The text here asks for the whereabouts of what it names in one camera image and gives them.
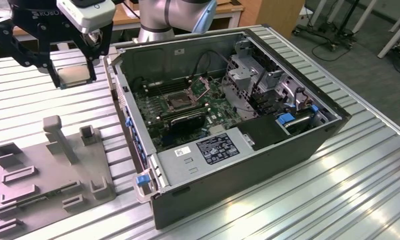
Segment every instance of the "motherboard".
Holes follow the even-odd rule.
[[[208,76],[141,81],[133,96],[158,152],[217,134],[242,121],[221,84],[221,78]]]

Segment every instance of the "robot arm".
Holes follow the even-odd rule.
[[[34,65],[50,75],[54,86],[63,87],[53,62],[50,44],[73,42],[81,50],[89,78],[95,80],[94,65],[109,51],[116,4],[122,0],[6,0],[10,16],[0,18],[0,46],[23,67]],[[212,23],[216,0],[140,0],[141,31],[138,42],[174,36],[172,27],[204,33]],[[19,27],[38,43],[37,52],[26,49],[13,36]],[[95,32],[97,38],[89,37]]]
[[[216,0],[140,0],[140,43],[174,37],[172,27],[202,34],[210,27]]]

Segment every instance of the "metal rail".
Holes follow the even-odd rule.
[[[162,230],[149,204],[136,200],[136,170],[102,66],[93,84],[58,90],[37,69],[0,59],[0,144],[45,142],[41,118],[49,115],[59,115],[65,135],[93,125],[117,191],[112,202],[19,239],[400,238],[400,128],[272,29],[250,29],[353,117],[309,160]],[[51,58],[57,67],[83,62],[77,50]]]

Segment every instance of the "power supply label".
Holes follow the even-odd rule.
[[[210,165],[240,154],[226,133],[200,141],[196,144],[206,163]]]

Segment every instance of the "blue latch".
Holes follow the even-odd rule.
[[[316,105],[312,105],[310,109],[312,109],[313,113],[318,112],[318,107]]]
[[[137,184],[137,186],[141,187],[145,184],[148,184],[149,182],[150,182],[150,179],[149,179],[149,175],[148,174],[136,177],[136,184]]]
[[[284,125],[285,123],[293,121],[294,117],[292,116],[290,113],[285,113],[278,116],[277,120],[278,120],[280,124]]]
[[[126,126],[126,127],[130,127],[130,126],[132,126],[132,120],[130,120],[130,117],[126,117],[126,118],[125,118],[125,126]]]

